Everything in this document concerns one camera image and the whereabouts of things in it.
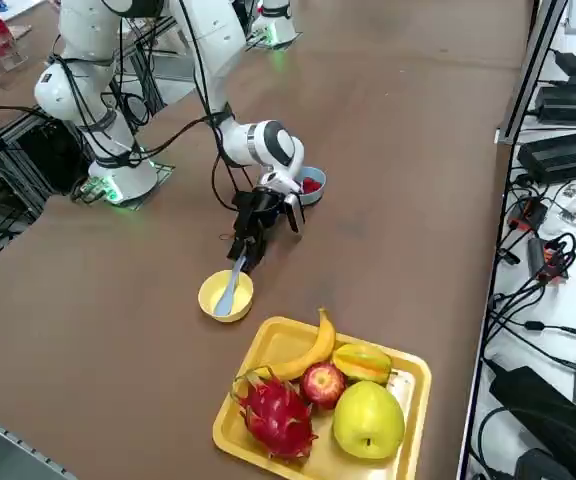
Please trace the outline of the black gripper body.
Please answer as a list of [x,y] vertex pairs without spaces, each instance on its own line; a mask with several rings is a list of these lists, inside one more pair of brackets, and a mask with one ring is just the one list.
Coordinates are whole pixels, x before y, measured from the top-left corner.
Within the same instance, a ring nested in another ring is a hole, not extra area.
[[253,236],[259,229],[274,225],[284,212],[285,195],[266,187],[237,192],[232,203],[237,210],[233,228],[236,236]]

